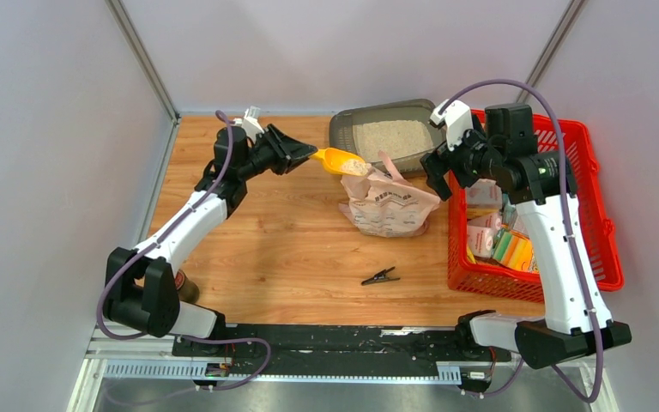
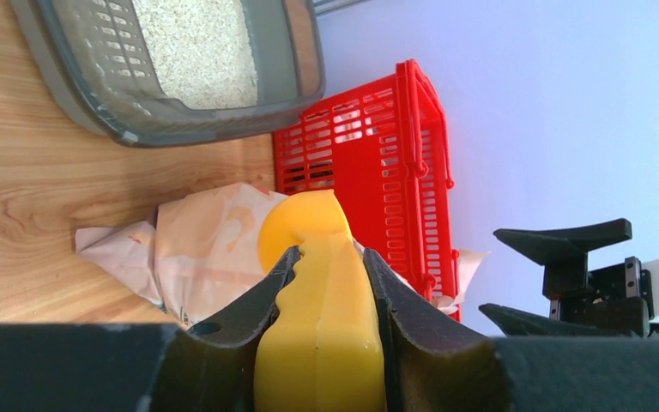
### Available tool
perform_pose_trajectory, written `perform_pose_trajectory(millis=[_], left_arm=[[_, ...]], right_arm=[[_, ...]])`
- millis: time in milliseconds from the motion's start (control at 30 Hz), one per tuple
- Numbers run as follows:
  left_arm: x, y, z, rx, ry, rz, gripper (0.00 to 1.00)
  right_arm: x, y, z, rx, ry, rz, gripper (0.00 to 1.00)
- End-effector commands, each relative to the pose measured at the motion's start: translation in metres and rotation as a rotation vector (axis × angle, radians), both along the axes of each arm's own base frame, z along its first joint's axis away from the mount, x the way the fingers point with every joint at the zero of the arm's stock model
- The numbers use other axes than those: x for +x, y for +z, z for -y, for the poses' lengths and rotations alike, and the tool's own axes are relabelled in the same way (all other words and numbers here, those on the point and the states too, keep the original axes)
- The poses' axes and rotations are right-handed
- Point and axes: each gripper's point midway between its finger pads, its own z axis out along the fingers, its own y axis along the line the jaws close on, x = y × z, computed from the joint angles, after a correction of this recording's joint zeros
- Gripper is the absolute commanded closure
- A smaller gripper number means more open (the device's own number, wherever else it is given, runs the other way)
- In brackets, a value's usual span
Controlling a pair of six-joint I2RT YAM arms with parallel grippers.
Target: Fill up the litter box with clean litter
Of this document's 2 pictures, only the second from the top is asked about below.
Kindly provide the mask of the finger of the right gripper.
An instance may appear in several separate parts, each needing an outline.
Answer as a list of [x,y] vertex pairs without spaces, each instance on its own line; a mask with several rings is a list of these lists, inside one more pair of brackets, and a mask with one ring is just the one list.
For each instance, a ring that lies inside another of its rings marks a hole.
[[647,337],[646,333],[607,330],[545,318],[507,306],[484,304],[479,311],[507,336],[587,336],[587,337]]
[[551,230],[500,228],[493,235],[544,268],[543,296],[563,299],[592,289],[589,253],[630,240],[632,223],[619,218],[595,225]]

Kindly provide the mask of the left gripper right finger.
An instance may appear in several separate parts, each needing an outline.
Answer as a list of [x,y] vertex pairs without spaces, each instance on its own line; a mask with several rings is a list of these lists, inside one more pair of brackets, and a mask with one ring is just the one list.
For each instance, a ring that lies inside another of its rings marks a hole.
[[365,249],[363,264],[378,312],[387,410],[511,410],[491,338],[431,305],[373,249]]

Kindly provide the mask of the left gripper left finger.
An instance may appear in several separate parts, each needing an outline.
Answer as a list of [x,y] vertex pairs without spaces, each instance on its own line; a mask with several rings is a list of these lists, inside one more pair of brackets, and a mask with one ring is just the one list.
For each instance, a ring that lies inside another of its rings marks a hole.
[[252,411],[257,347],[278,319],[278,293],[299,261],[289,247],[269,274],[225,308],[170,335],[153,386],[154,411]]

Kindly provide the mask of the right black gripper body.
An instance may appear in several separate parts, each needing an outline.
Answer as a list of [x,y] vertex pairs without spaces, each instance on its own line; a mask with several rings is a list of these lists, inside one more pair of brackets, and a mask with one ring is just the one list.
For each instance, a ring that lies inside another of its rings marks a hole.
[[586,257],[547,266],[550,318],[571,324],[648,336],[654,317],[652,274],[636,257],[588,270]]

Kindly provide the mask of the yellow plastic scoop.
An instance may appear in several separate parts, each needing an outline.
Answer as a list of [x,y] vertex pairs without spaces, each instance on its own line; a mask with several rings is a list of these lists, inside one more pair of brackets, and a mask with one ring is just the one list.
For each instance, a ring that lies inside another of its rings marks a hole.
[[332,190],[294,194],[258,237],[264,269],[299,248],[257,348],[257,411],[383,411],[384,350],[369,276]]

